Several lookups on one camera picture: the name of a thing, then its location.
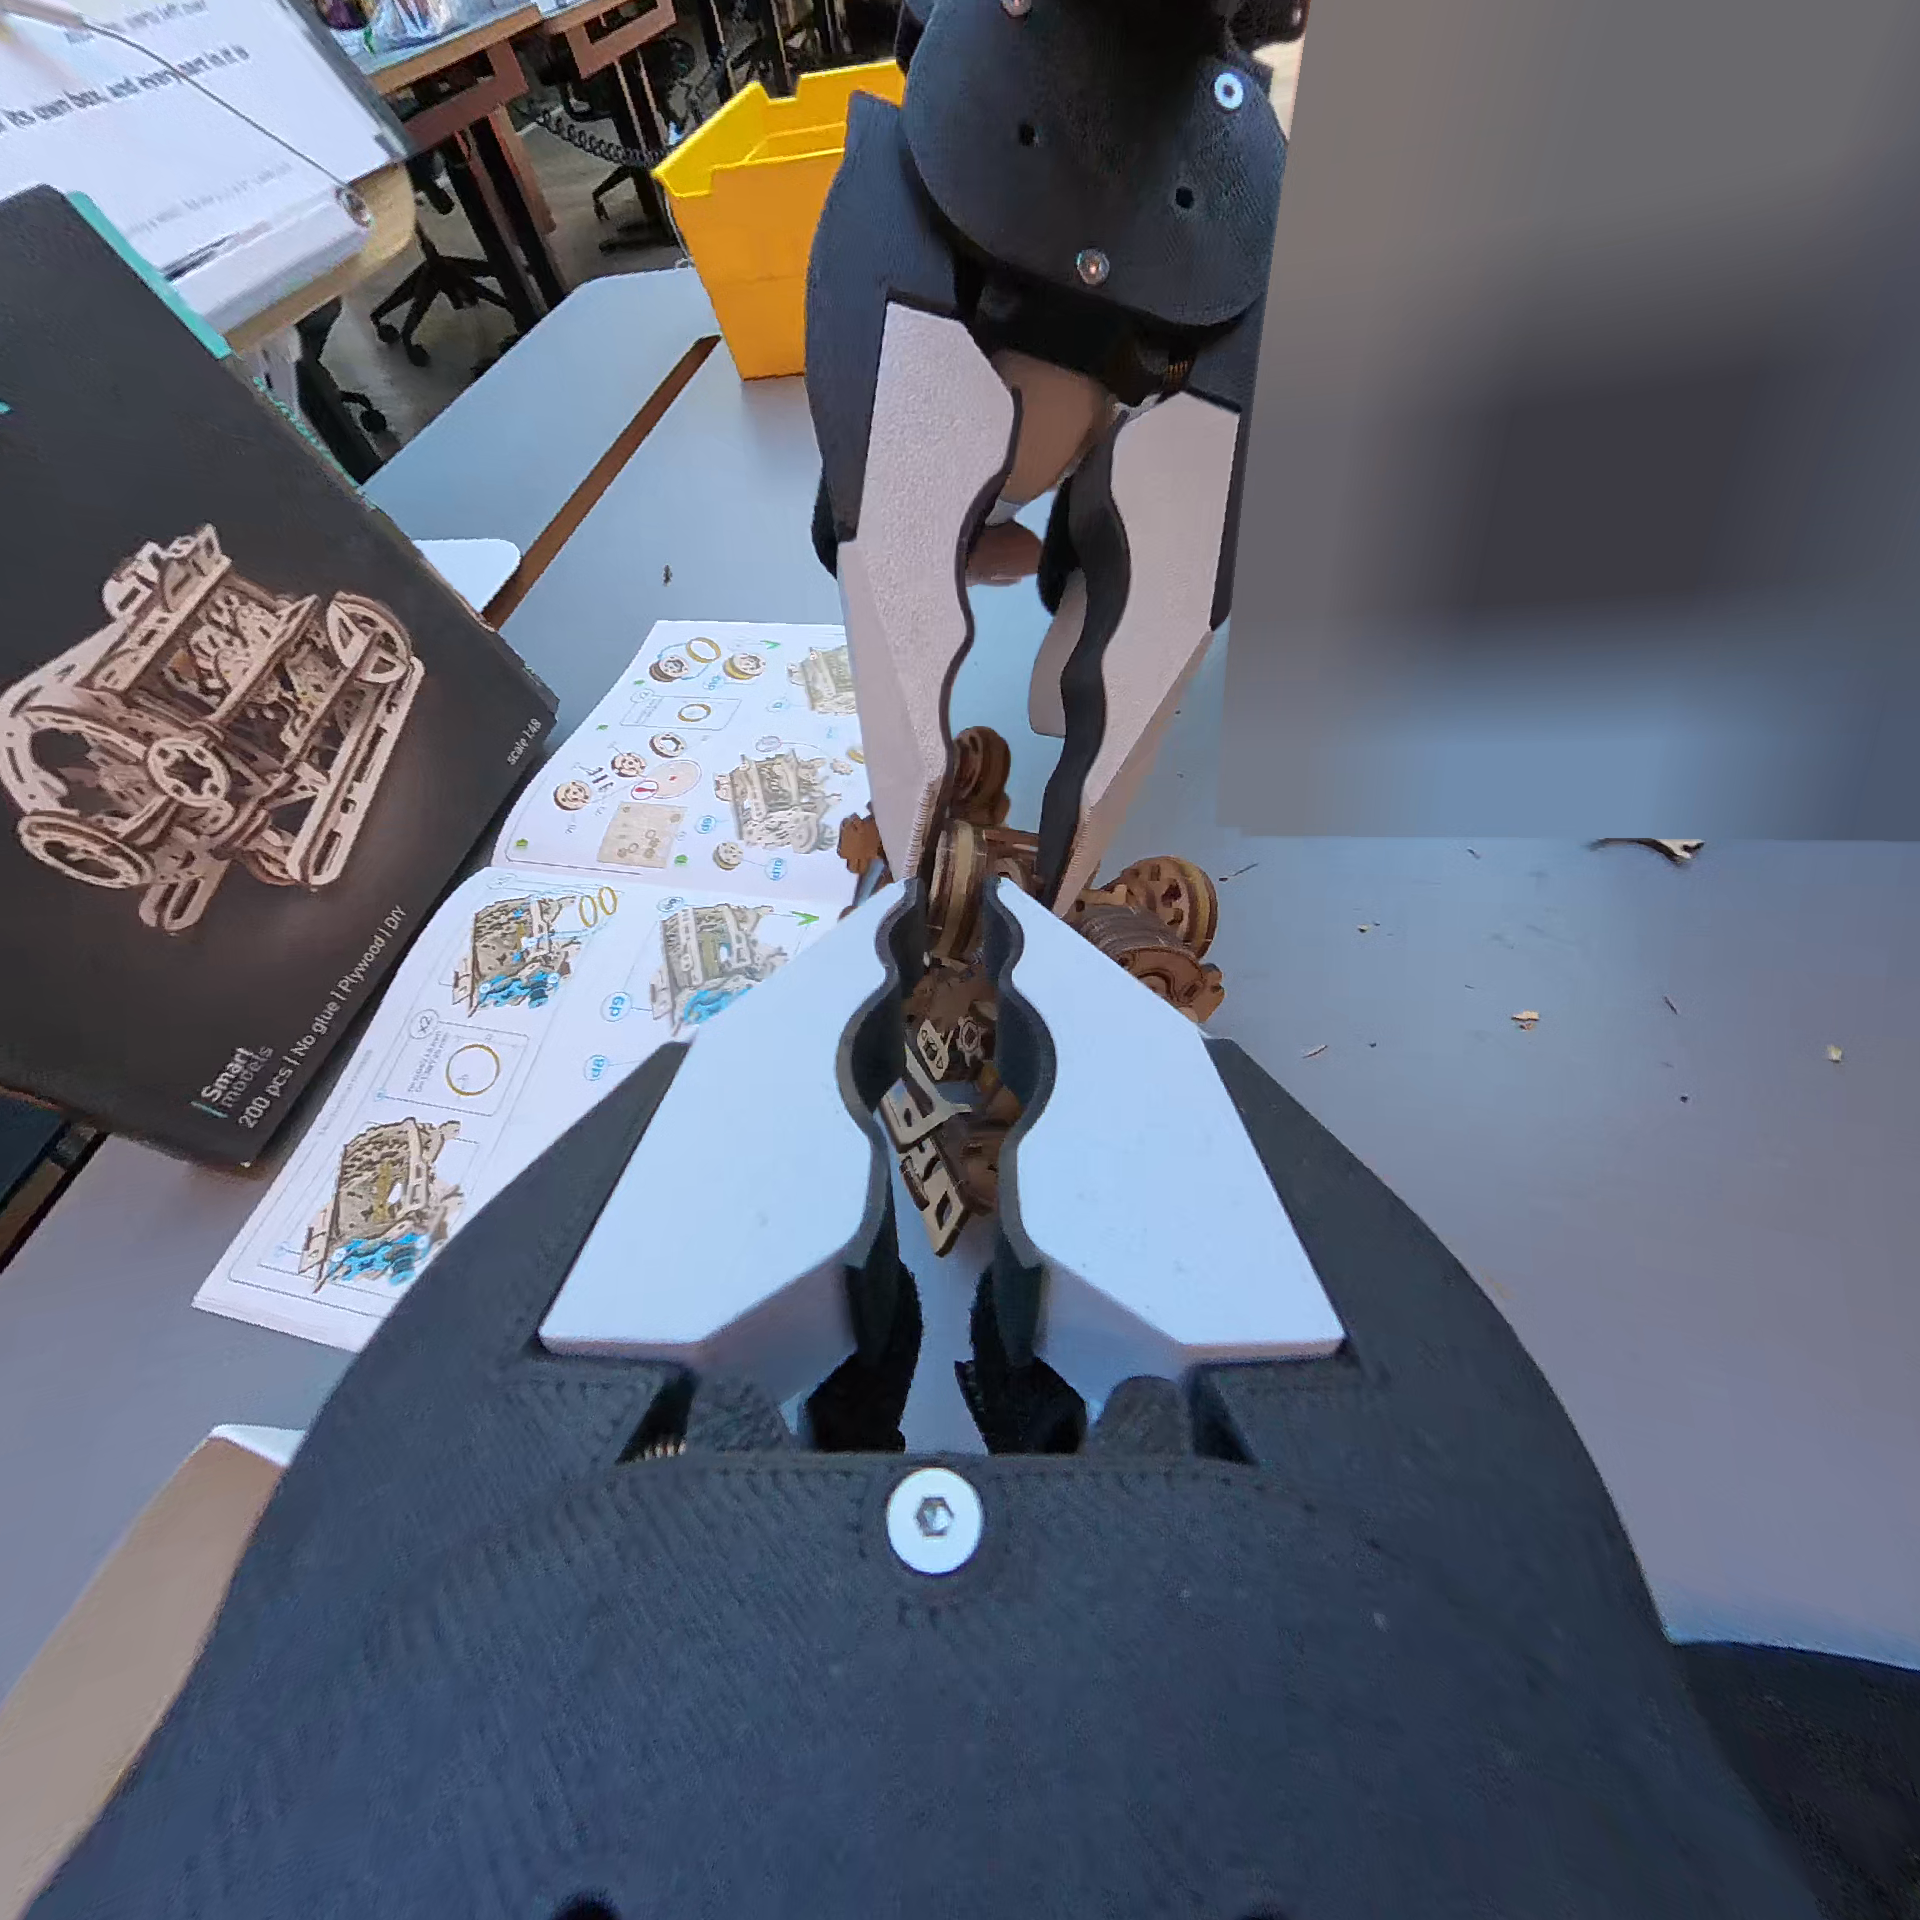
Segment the white printed sheet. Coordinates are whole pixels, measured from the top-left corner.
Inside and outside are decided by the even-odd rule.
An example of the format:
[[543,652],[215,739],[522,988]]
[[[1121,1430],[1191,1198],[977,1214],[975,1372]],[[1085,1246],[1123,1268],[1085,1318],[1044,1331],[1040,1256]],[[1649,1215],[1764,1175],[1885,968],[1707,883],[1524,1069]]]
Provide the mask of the white printed sheet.
[[281,235],[356,244],[349,190],[403,158],[309,4],[5,4],[5,198],[83,196],[172,278]]

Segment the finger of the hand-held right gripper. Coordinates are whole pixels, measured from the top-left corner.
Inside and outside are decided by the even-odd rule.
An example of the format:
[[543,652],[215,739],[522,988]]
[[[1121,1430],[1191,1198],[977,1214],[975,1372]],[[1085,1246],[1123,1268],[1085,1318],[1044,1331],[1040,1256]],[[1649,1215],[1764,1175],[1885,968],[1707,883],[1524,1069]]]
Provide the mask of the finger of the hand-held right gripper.
[[953,673],[975,640],[969,547],[1013,469],[1020,403],[960,319],[889,303],[856,535],[837,584],[871,809],[917,878],[952,780]]
[[1119,421],[1069,486],[1082,619],[1064,660],[1064,747],[1048,780],[1048,905],[1093,883],[1216,617],[1239,443],[1235,409],[1165,398]]

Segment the yellow plastic bin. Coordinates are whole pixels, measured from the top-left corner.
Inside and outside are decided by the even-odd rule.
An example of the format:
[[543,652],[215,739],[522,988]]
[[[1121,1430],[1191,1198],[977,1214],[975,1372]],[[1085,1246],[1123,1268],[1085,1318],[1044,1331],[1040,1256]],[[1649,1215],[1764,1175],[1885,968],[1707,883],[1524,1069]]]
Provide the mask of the yellow plastic bin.
[[905,72],[889,56],[813,70],[781,97],[749,83],[653,169],[745,380],[804,371],[809,247],[860,92],[899,105]]

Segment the white cardboard tray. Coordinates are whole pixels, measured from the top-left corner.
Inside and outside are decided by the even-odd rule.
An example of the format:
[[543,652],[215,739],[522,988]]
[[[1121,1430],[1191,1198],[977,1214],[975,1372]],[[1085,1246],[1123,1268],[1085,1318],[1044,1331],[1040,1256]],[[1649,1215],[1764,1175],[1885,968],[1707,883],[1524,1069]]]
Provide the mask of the white cardboard tray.
[[5,1763],[116,1772],[167,1713],[301,1428],[225,1423],[203,1438],[21,1672]]

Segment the black office chair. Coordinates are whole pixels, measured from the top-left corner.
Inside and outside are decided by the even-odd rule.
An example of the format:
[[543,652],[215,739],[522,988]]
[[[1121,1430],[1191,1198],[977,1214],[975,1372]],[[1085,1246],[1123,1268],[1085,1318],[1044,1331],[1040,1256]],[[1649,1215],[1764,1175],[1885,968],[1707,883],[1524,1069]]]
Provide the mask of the black office chair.
[[472,155],[467,135],[450,135],[408,165],[417,196],[442,214],[458,207],[483,252],[481,256],[450,253],[421,225],[417,230],[421,262],[370,310],[375,339],[400,349],[413,367],[428,367],[429,349],[418,341],[418,329],[432,305],[447,302],[450,310],[461,313],[487,303],[513,317],[505,342],[495,349],[495,357],[501,357],[538,321],[538,305],[498,217],[483,163]]

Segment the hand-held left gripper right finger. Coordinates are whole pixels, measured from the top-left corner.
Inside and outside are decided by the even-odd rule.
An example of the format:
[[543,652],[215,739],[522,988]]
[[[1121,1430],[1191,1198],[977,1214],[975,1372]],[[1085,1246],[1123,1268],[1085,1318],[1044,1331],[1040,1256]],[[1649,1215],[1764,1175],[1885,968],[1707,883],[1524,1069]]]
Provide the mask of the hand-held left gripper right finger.
[[1202,1031],[1009,879],[980,923],[1017,1104],[980,1428],[1084,1433],[1132,1377],[1337,1356],[1346,1331]]

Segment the brown wooden desk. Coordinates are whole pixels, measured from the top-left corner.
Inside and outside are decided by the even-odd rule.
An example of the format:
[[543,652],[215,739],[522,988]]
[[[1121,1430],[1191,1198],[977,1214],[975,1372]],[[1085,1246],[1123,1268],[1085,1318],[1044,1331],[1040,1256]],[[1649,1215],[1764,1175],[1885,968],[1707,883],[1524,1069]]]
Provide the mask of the brown wooden desk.
[[504,4],[442,37],[354,54],[388,105],[411,105],[400,128],[413,155],[442,163],[483,248],[487,296],[513,315],[516,331],[535,327],[568,294],[508,117],[530,87],[522,47],[562,52],[587,79],[619,65],[674,19],[673,4]]

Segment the illustrated instruction booklet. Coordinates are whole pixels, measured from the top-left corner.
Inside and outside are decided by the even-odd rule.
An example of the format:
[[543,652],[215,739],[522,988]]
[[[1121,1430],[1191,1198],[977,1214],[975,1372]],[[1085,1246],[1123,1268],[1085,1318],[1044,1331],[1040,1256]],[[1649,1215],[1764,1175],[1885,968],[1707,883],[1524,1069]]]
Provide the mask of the illustrated instruction booklet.
[[400,959],[195,1308],[360,1350],[604,1094],[827,933],[869,809],[841,625],[653,624]]

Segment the white rounded pad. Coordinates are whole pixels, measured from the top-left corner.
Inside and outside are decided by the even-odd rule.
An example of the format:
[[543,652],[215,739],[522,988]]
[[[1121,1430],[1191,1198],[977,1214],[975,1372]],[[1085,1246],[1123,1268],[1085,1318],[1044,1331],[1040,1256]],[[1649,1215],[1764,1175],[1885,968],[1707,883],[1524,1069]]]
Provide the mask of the white rounded pad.
[[522,565],[516,543],[496,537],[413,540],[413,547],[481,617],[492,617],[492,604]]

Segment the black model kit box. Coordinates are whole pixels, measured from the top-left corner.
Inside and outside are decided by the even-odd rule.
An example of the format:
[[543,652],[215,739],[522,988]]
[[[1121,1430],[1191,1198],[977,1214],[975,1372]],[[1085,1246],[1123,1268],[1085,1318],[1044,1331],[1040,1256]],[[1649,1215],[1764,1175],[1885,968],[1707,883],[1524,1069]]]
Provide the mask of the black model kit box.
[[5,1092],[248,1166],[557,704],[101,214],[2,269]]

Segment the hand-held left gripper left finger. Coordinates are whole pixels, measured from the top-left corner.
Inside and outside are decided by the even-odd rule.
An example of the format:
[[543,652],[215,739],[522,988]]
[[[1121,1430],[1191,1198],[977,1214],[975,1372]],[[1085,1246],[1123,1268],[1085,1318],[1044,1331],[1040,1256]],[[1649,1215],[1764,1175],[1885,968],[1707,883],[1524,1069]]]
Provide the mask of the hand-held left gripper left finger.
[[813,1438],[900,1438],[922,1301],[896,1152],[922,889],[892,883],[687,1044],[539,1336],[803,1399]]

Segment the wooden mechanical model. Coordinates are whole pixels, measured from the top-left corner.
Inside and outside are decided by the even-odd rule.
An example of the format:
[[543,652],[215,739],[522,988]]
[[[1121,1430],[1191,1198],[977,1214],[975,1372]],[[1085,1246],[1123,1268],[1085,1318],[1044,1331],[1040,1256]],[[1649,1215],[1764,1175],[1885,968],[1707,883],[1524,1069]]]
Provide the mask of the wooden mechanical model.
[[[1037,892],[1037,837],[1005,823],[1013,751],[993,727],[956,739],[949,815],[932,843],[924,899],[925,963],[904,996],[904,1073],[881,1102],[931,1251],[947,1254],[971,1215],[993,1215],[1000,1155],[1021,1102],[997,1069],[1000,996],[984,950],[993,879]],[[1196,1024],[1225,996],[1216,883],[1180,855],[1155,855],[1089,886],[1068,926]]]

